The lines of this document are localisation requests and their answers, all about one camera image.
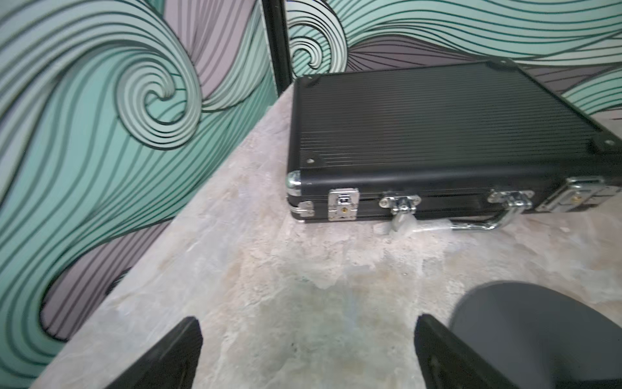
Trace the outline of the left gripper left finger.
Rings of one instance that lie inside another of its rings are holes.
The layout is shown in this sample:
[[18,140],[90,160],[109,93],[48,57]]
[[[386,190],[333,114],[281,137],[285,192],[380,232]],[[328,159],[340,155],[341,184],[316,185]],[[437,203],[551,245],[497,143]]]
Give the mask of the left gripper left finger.
[[202,344],[199,321],[185,317],[107,387],[191,388]]

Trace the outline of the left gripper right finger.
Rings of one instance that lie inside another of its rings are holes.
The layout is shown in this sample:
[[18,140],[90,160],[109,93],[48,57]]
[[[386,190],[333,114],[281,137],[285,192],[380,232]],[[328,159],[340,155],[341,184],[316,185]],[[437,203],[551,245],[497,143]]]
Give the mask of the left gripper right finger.
[[430,314],[417,319],[414,347],[427,388],[516,387]]

